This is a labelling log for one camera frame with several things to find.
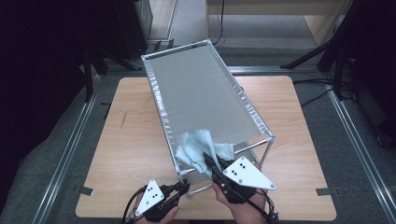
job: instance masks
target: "rectangular metal frame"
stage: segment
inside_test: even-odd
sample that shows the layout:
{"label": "rectangular metal frame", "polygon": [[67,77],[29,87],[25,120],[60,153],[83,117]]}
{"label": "rectangular metal frame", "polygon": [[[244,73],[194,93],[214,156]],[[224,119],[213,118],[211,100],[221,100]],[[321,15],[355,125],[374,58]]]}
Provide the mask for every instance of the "rectangular metal frame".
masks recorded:
{"label": "rectangular metal frame", "polygon": [[[202,129],[215,143],[233,144],[236,157],[264,162],[275,136],[210,40],[144,55],[142,61],[177,174],[187,173],[182,177],[192,184],[206,179],[175,157],[181,135]],[[258,160],[251,149],[262,144],[267,147]]]}

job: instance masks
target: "hand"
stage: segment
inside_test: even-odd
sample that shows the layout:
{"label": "hand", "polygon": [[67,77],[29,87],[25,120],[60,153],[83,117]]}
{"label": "hand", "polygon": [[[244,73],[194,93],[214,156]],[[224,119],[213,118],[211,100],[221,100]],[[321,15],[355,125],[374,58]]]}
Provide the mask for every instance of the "hand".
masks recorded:
{"label": "hand", "polygon": [[[265,220],[255,208],[248,203],[228,203],[227,198],[219,185],[213,183],[213,190],[216,192],[216,199],[230,208],[233,218],[238,224],[265,224]],[[260,194],[253,195],[250,200],[264,210],[266,199]]]}
{"label": "hand", "polygon": [[[142,200],[142,198],[143,198],[143,193],[140,193],[140,194],[138,194],[136,196],[136,202],[134,203],[134,212],[136,211],[137,206],[139,206],[140,201]],[[172,221],[173,218],[175,217],[175,214],[177,213],[177,211],[178,211],[178,206],[172,208],[168,212],[168,214],[166,214],[166,216],[159,222],[159,224],[166,224],[166,223]],[[134,217],[134,220],[137,220],[137,221],[134,222],[136,224],[156,223],[156,222],[149,222],[149,221],[146,220],[145,217],[142,217],[142,216]]]}

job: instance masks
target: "robotic hand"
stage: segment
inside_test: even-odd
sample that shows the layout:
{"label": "robotic hand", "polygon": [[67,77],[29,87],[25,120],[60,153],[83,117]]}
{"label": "robotic hand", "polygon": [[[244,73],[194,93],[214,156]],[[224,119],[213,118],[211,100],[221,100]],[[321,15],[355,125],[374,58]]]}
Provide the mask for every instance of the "robotic hand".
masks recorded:
{"label": "robotic hand", "polygon": [[[220,186],[228,203],[248,203],[258,210],[267,223],[278,223],[278,215],[274,212],[274,203],[262,189],[275,189],[275,185],[250,161],[241,157],[237,161],[226,161],[217,157],[219,167],[213,159],[204,153],[205,163],[212,170],[212,180]],[[269,212],[265,212],[250,198],[254,194],[261,194],[269,205]]]}
{"label": "robotic hand", "polygon": [[[134,198],[141,192],[144,192],[143,198],[137,207],[135,214],[137,216],[143,215],[147,221],[160,222],[168,212],[178,205],[180,197],[187,193],[190,189],[190,183],[187,180],[177,182],[171,186],[158,186],[154,179],[151,179],[148,185],[138,190],[131,200],[128,202],[127,207],[122,218],[122,223],[126,223],[126,216]],[[166,200],[173,191],[177,193],[169,200]]]}

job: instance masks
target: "black cable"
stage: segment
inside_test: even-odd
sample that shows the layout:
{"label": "black cable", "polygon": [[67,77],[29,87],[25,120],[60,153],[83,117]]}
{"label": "black cable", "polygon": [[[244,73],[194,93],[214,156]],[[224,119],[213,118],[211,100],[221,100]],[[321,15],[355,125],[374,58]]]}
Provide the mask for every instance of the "black cable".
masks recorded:
{"label": "black cable", "polygon": [[128,204],[126,205],[124,214],[123,214],[123,216],[122,216],[122,222],[121,222],[122,224],[125,224],[125,220],[126,220],[126,216],[127,216],[127,214],[128,214],[129,207],[131,206],[131,203],[134,201],[134,198],[135,198],[139,193],[145,192],[146,187],[147,187],[147,186],[145,186],[145,187],[139,189],[139,190],[131,197],[131,199],[129,200]]}
{"label": "black cable", "polygon": [[293,81],[293,85],[297,85],[300,83],[318,83],[318,84],[333,84],[332,79],[327,78],[312,78],[312,79],[304,79],[304,80],[296,80]]}
{"label": "black cable", "polygon": [[265,210],[262,210],[257,204],[255,204],[254,202],[252,202],[250,199],[245,199],[244,196],[242,196],[238,191],[233,190],[233,193],[236,194],[239,198],[241,199],[245,199],[246,202],[252,206],[254,209],[256,209],[258,212],[260,212],[260,214],[262,214],[262,217],[264,217],[265,221],[268,224],[273,224],[273,223],[277,223],[278,218],[277,218],[277,214],[274,214],[274,204],[272,203],[271,199],[268,197],[268,195],[265,193],[264,190],[262,190],[263,194],[255,191],[255,193],[258,193],[260,195],[263,195],[265,197],[265,200],[268,202],[268,205],[270,207],[270,212],[269,214],[265,212]]}
{"label": "black cable", "polygon": [[303,107],[303,106],[305,106],[305,105],[308,105],[309,103],[312,103],[312,102],[316,101],[317,99],[319,99],[320,97],[324,96],[324,95],[325,95],[327,92],[329,92],[329,91],[332,91],[332,89],[328,89],[328,90],[326,90],[325,92],[323,92],[321,95],[315,97],[314,99],[311,99],[311,100],[309,100],[309,101],[303,103],[303,104],[301,105],[301,107]]}
{"label": "black cable", "polygon": [[266,194],[266,193],[256,192],[256,194],[260,194],[261,196],[267,197],[267,194]]}
{"label": "black cable", "polygon": [[275,211],[274,202],[271,200],[271,198],[263,189],[261,189],[261,191],[262,191],[262,195],[264,195],[268,203],[268,217],[270,218],[270,221],[274,224],[279,223],[279,215],[278,213],[274,212]]}
{"label": "black cable", "polygon": [[222,26],[223,16],[224,16],[224,0],[222,1],[222,5],[221,5],[221,23],[220,23],[221,31],[220,31],[220,36],[219,36],[219,39],[213,45],[216,45],[221,40],[222,33],[223,33],[223,26]]}

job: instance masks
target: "black clamp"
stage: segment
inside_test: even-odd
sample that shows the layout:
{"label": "black clamp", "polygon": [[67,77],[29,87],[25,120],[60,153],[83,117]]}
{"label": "black clamp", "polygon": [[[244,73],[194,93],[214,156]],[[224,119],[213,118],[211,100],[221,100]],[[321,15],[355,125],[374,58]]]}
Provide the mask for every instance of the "black clamp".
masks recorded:
{"label": "black clamp", "polygon": [[[258,210],[265,221],[269,224],[276,224],[279,221],[278,214],[274,212],[274,202],[271,198],[262,190],[262,193],[259,193],[255,188],[240,186],[237,183],[233,182],[230,178],[224,175],[224,173],[218,168],[213,159],[204,153],[205,163],[212,170],[212,180],[214,183],[220,186],[222,192],[227,198],[228,203],[248,203],[253,208]],[[226,161],[220,157],[217,157],[220,168],[223,170],[233,164],[233,160]],[[259,193],[264,196],[266,201],[268,202],[269,212],[266,213],[264,210],[260,209],[255,203],[253,203],[250,198]]]}
{"label": "black clamp", "polygon": [[[139,193],[145,192],[147,187],[148,187],[148,185],[145,185],[143,188],[139,189],[134,194],[134,196],[132,196],[132,198],[128,202],[127,207],[125,208],[125,212],[124,212],[124,215],[122,218],[122,223],[127,223],[126,216],[127,216],[129,207],[131,206],[131,203],[134,200],[134,198]],[[158,203],[156,203],[154,206],[152,206],[145,213],[143,213],[142,217],[145,217],[147,221],[157,222],[157,223],[160,222],[172,208],[174,208],[178,205],[178,201],[180,200],[180,197],[182,195],[186,194],[189,191],[189,189],[190,189],[190,183],[187,183],[186,179],[184,179],[183,182],[177,182],[175,185],[160,186],[160,190],[163,193],[163,199],[160,200]],[[170,194],[174,190],[177,191],[177,193],[175,195],[173,195],[169,200],[166,201],[166,199],[170,196]],[[133,218],[131,218],[129,223],[134,223]]]}

